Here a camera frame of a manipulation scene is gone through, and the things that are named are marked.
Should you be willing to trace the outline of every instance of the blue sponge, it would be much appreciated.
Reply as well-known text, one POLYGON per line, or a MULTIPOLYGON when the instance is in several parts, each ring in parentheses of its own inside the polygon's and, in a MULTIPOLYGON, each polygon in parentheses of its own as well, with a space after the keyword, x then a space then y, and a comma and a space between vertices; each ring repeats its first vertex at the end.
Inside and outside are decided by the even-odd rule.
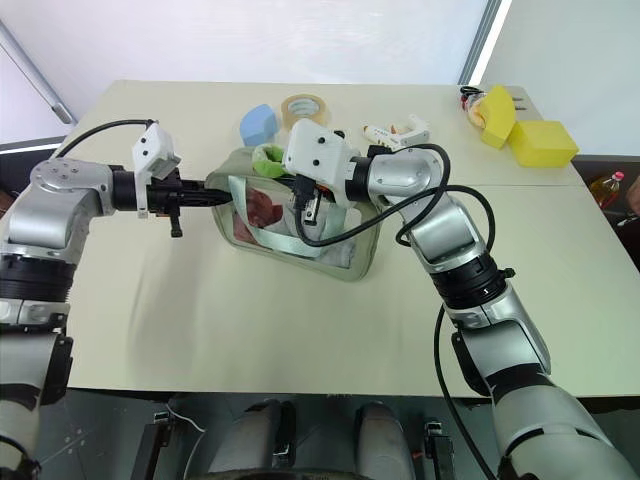
POLYGON ((277 131, 276 114, 269 105, 258 105, 249 110, 240 122, 240 135, 246 147, 271 142, 277 131))

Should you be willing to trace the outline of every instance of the white table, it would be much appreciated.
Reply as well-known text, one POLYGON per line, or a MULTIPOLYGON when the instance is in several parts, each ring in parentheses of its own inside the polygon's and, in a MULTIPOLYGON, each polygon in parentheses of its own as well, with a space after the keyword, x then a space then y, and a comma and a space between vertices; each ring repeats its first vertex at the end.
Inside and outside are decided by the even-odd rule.
MULTIPOLYGON (((519 96, 526 94, 517 90, 519 96)), ((182 156, 183 178, 204 178, 242 145, 252 107, 313 93, 330 126, 366 151, 364 123, 409 113, 428 119, 452 160, 452 183, 478 187, 497 218, 494 257, 546 339, 553 379, 574 395, 637 395, 640 275, 573 167, 525 169, 484 145, 453 86, 252 85, 116 82, 74 135, 122 118, 159 119, 182 156)), ((537 112, 530 102, 524 112, 537 112)), ((74 156, 132 168, 138 127, 104 132, 74 156)), ((285 144, 286 132, 278 134, 285 144)), ((486 232, 484 215, 466 199, 486 232)), ((208 209, 184 209, 182 239, 167 219, 132 213, 94 220, 72 290, 70 385, 101 389, 440 395, 432 336, 440 299, 385 222, 367 277, 343 283, 227 244, 208 209), (307 315, 296 317, 300 305, 307 315)), ((454 395, 475 395, 443 329, 454 395)))

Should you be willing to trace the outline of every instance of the yellow sponge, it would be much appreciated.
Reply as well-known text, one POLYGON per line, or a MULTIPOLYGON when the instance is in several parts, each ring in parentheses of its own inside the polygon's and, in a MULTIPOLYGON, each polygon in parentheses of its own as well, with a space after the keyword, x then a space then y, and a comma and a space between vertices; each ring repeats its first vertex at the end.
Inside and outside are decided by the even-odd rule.
POLYGON ((511 94, 502 85, 496 85, 478 104, 478 113, 485 121, 482 141, 492 147, 502 148, 516 122, 516 108, 511 94))
POLYGON ((578 146, 560 122, 517 122, 508 143, 525 167, 563 167, 578 153, 578 146))

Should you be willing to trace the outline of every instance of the white glue gun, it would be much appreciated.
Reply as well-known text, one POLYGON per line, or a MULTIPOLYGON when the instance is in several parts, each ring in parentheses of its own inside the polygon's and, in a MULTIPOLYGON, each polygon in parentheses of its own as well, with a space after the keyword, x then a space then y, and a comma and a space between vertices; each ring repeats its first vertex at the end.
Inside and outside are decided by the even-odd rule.
POLYGON ((365 125, 364 136, 372 143, 389 147, 392 151, 429 141, 429 124, 417 115, 409 115, 407 127, 391 125, 391 131, 373 125, 365 125))

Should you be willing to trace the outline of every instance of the black cable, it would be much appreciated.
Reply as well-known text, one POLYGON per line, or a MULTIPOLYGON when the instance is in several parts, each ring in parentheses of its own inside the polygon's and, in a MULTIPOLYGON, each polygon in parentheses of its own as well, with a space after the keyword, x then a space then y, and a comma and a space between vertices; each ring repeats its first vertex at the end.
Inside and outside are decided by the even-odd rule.
POLYGON ((380 213, 379 215, 376 215, 375 217, 367 220, 366 222, 361 223, 360 225, 352 228, 351 230, 347 230, 346 232, 338 234, 334 237, 325 238, 322 240, 312 240, 309 237, 307 237, 302 227, 302 214, 303 214, 302 209, 295 208, 294 217, 295 217, 295 223, 296 223, 296 233, 298 234, 298 237, 300 237, 300 240, 302 240, 305 244, 309 245, 310 247, 328 247, 329 245, 333 245, 335 243, 344 242, 345 240, 348 240, 351 237, 355 237, 356 235, 373 227, 374 225, 377 225, 385 218, 390 217, 397 211, 402 210, 404 207, 408 205, 411 205, 416 200, 420 200, 421 198, 428 197, 429 195, 433 195, 436 192, 436 190, 438 190, 438 188, 439 187, 433 187, 428 190, 423 190, 420 193, 417 193, 409 198, 404 199, 400 203, 396 203, 395 205, 389 207, 384 212, 380 213))
POLYGON ((463 97, 467 98, 467 97, 470 97, 471 95, 476 95, 478 93, 484 93, 484 92, 479 88, 472 87, 470 85, 464 85, 460 87, 460 93, 462 94, 463 97))
MULTIPOLYGON (((487 236, 487 251, 490 252, 491 248, 493 248, 493 243, 496 238, 496 220, 493 214, 493 209, 491 208, 491 204, 489 203, 489 201, 485 198, 484 195, 482 195, 477 190, 470 187, 463 186, 463 185, 449 185, 447 190, 453 191, 453 192, 467 193, 469 195, 474 196, 482 204, 487 214, 487 221, 489 223, 489 234, 487 236)), ((493 474, 493 471, 491 470, 489 465, 487 465, 487 462, 482 456, 482 453, 480 453, 480 450, 478 450, 478 447, 473 441, 473 438, 471 438, 471 434, 467 430, 467 427, 465 427, 464 422, 462 421, 462 418, 458 413, 458 409, 456 408, 455 404, 453 403, 453 399, 449 394, 447 383, 444 380, 444 375, 442 373, 442 365, 440 363, 440 331, 442 330, 443 319, 444 319, 444 305, 441 305, 440 311, 438 312, 438 317, 436 318, 436 325, 433 330, 433 363, 436 369, 436 377, 438 377, 438 383, 440 384, 440 389, 442 390, 442 395, 444 397, 444 401, 447 405, 447 408, 451 412, 453 421, 458 427, 458 430, 460 431, 462 438, 464 438, 465 443, 469 447, 469 450, 471 451, 473 458, 476 460, 476 463, 480 467, 480 470, 482 470, 482 473, 484 473, 485 477, 487 477, 488 480, 496 480, 496 476, 493 474)))
POLYGON ((103 130, 107 130, 113 127, 120 127, 122 125, 144 125, 149 128, 149 126, 154 123, 154 120, 116 120, 114 122, 103 123, 102 125, 98 125, 97 127, 91 128, 86 132, 80 134, 76 138, 74 138, 68 145, 66 145, 62 150, 58 152, 57 157, 64 157, 67 155, 72 149, 78 146, 79 143, 85 141, 87 138, 95 135, 96 133, 102 132, 103 130))
POLYGON ((417 200, 420 200, 420 199, 422 199, 424 197, 428 197, 430 195, 433 195, 433 198, 429 201, 427 206, 414 219, 412 219, 411 221, 409 221, 405 225, 403 225, 403 227, 396 234, 396 241, 398 243, 400 243, 401 245, 404 245, 404 246, 411 246, 411 244, 409 242, 407 242, 406 240, 404 240, 401 237, 403 235, 405 235, 406 232, 408 232, 411 228, 416 226, 420 221, 422 221, 429 214, 429 212, 433 209, 433 207, 435 207, 436 203, 440 200, 440 198, 442 198, 442 195, 444 195, 444 192, 446 191, 447 182, 449 181, 449 176, 451 174, 451 161, 449 160, 449 155, 444 150, 444 148, 442 148, 440 145, 436 145, 434 143, 421 143, 419 145, 412 145, 411 147, 402 148, 402 149, 396 151, 395 153, 401 152, 402 150, 407 150, 409 148, 420 148, 420 149, 423 149, 423 150, 434 150, 434 151, 438 152, 438 154, 440 155, 440 158, 442 160, 442 178, 441 178, 440 183, 438 184, 437 187, 433 187, 433 188, 430 188, 428 190, 423 190, 422 192, 419 192, 419 193, 417 193, 415 195, 412 195, 411 197, 408 197, 408 198, 404 199, 402 202, 397 203, 396 205, 393 205, 393 206, 389 207, 384 212, 382 212, 379 215, 367 220, 366 222, 361 223, 360 225, 358 225, 357 227, 352 228, 351 230, 343 232, 343 233, 341 233, 339 235, 336 235, 334 237, 325 238, 325 239, 321 239, 321 240, 312 240, 312 239, 310 239, 309 237, 306 236, 306 234, 304 233, 304 229, 302 227, 302 208, 296 207, 294 209, 294 217, 295 217, 295 224, 296 224, 296 233, 298 234, 300 239, 305 244, 307 244, 307 245, 309 245, 311 247, 327 247, 327 246, 333 245, 335 243, 344 242, 345 240, 348 240, 349 238, 354 237, 354 236, 364 232, 365 230, 377 225, 378 223, 380 223, 385 218, 387 218, 387 217, 391 216, 392 214, 402 210, 406 206, 411 205, 413 202, 415 202, 417 200))
MULTIPOLYGON (((345 240, 348 240, 349 238, 364 232, 365 230, 380 223, 382 220, 391 216, 397 211, 402 210, 407 205, 410 205, 416 200, 420 200, 423 197, 428 197, 429 195, 434 195, 435 197, 435 193, 437 193, 437 191, 440 189, 442 189, 443 193, 444 192, 466 193, 468 195, 473 196, 480 202, 480 204, 483 206, 485 210, 485 213, 487 214, 487 221, 489 223, 489 235, 487 236, 487 250, 491 250, 491 248, 493 247, 493 243, 495 241, 495 229, 496 229, 495 216, 493 214, 493 209, 491 208, 491 204, 480 192, 478 192, 477 190, 471 187, 466 187, 464 185, 445 185, 444 188, 441 188, 440 186, 429 188, 428 190, 424 190, 420 193, 417 193, 416 195, 406 198, 402 202, 389 207, 387 210, 385 210, 381 214, 375 216, 372 219, 367 220, 366 222, 361 223, 360 225, 352 228, 351 230, 348 230, 339 235, 336 235, 330 238, 325 238, 322 240, 312 240, 307 236, 302 226, 302 216, 303 216, 302 209, 296 208, 294 211, 296 233, 298 234, 298 237, 300 237, 300 240, 302 240, 303 243, 305 243, 306 245, 309 245, 310 247, 328 247, 329 245, 334 245, 336 243, 344 242, 345 240)), ((433 208, 431 206, 431 203, 432 202, 429 202, 429 204, 425 207, 425 209, 420 213, 421 216, 426 217, 429 214, 429 212, 433 208)))
POLYGON ((438 312, 438 318, 436 319, 436 326, 433 331, 433 363, 435 364, 435 367, 436 367, 436 376, 438 377, 438 383, 440 384, 440 389, 442 390, 442 395, 444 396, 444 401, 447 404, 447 408, 451 412, 451 416, 453 417, 453 420, 456 423, 458 430, 460 430, 460 433, 462 434, 462 438, 464 438, 464 441, 469 447, 469 450, 471 450, 471 454, 473 455, 473 458, 475 458, 476 462, 478 463, 478 466, 482 470, 482 473, 484 473, 485 477, 487 477, 488 480, 496 480, 496 477, 491 471, 491 468, 489 467, 489 465, 487 465, 487 462, 482 456, 482 453, 480 453, 480 450, 478 450, 478 447, 473 441, 473 438, 471 438, 471 435, 469 434, 467 427, 465 427, 464 422, 462 421, 462 418, 460 418, 458 409, 456 408, 455 404, 453 403, 453 400, 451 399, 451 395, 449 394, 449 389, 447 388, 447 384, 444 381, 444 376, 442 375, 442 365, 440 364, 440 330, 442 328, 443 318, 444 318, 444 305, 441 305, 440 311, 438 312))
MULTIPOLYGON (((493 213, 493 208, 491 207, 491 204, 486 199, 486 197, 484 195, 482 195, 479 191, 475 190, 474 188, 467 187, 467 186, 464 186, 464 185, 445 185, 444 189, 442 189, 442 186, 438 186, 438 187, 435 187, 435 188, 431 188, 429 190, 425 190, 424 192, 421 192, 418 195, 414 195, 412 197, 409 197, 408 199, 402 201, 401 203, 398 203, 398 204, 394 205, 393 207, 391 207, 388 210, 384 211, 381 215, 379 215, 379 216, 371 219, 369 222, 367 222, 367 223, 370 223, 371 225, 365 225, 364 223, 362 225, 360 225, 360 227, 364 227, 364 228, 361 229, 361 231, 364 231, 367 228, 370 228, 371 226, 375 225, 376 223, 379 223, 384 218, 386 218, 389 215, 391 215, 391 213, 395 213, 396 211, 404 208, 409 203, 417 200, 418 198, 415 198, 415 197, 422 198, 424 196, 431 195, 432 193, 435 193, 438 190, 444 190, 444 191, 448 191, 448 192, 466 193, 468 195, 473 196, 474 198, 476 198, 480 202, 480 204, 484 208, 485 213, 487 215, 487 222, 489 224, 489 233, 487 235, 487 251, 491 251, 491 249, 493 248, 493 244, 495 242, 495 238, 496 238, 496 221, 495 221, 495 215, 493 213)), ((421 215, 424 214, 423 217, 428 215, 429 211, 431 210, 432 207, 430 208, 430 205, 431 205, 431 202, 429 202, 429 205, 427 205, 427 207, 425 207, 423 212, 421 212, 421 215)), ((337 235, 335 237, 328 238, 328 239, 325 239, 325 240, 318 240, 318 241, 314 241, 314 240, 309 239, 306 236, 306 234, 304 232, 304 229, 302 228, 302 209, 297 209, 296 210, 296 212, 295 212, 295 223, 296 223, 296 231, 297 231, 298 236, 307 245, 311 245, 311 246, 327 246, 327 245, 332 245, 334 243, 337 243, 339 241, 343 241, 343 239, 340 238, 341 237, 340 235, 337 235)), ((345 232, 345 234, 347 235, 346 238, 350 238, 350 237, 360 233, 360 232, 356 232, 356 230, 358 230, 358 227, 356 227, 356 228, 354 228, 352 230, 349 230, 348 232, 345 232)), ((440 331, 442 329, 443 318, 444 318, 444 305, 440 306, 440 311, 438 312, 438 317, 436 319, 436 325, 435 325, 435 329, 434 329, 434 333, 433 333, 433 335, 434 335, 434 340, 433 340, 434 341, 434 345, 433 345, 433 360, 434 360, 434 365, 435 365, 435 370, 436 370, 436 376, 438 378, 438 383, 440 384, 440 389, 442 390, 442 395, 444 397, 444 400, 445 400, 445 403, 447 405, 447 408, 451 412, 451 416, 453 417, 453 420, 454 420, 456 426, 458 427, 458 430, 460 431, 460 434, 462 435, 462 438, 464 439, 465 443, 469 447, 469 450, 471 451, 471 454, 473 455, 474 459, 476 460, 478 466, 480 467, 480 469, 482 470, 482 472, 484 473, 484 475, 487 477, 488 480, 496 480, 496 477, 493 474, 491 468, 489 467, 489 465, 487 465, 487 462, 485 461, 484 457, 482 456, 482 453, 480 453, 480 450, 478 450, 478 447, 476 446, 475 442, 473 441, 473 438, 471 438, 471 434, 469 433, 469 431, 465 427, 464 422, 462 421, 462 418, 460 417, 460 414, 458 413, 458 410, 457 410, 455 404, 453 403, 451 395, 449 394, 449 389, 447 388, 447 384, 445 382, 444 375, 442 373, 442 365, 440 363, 440 331)))

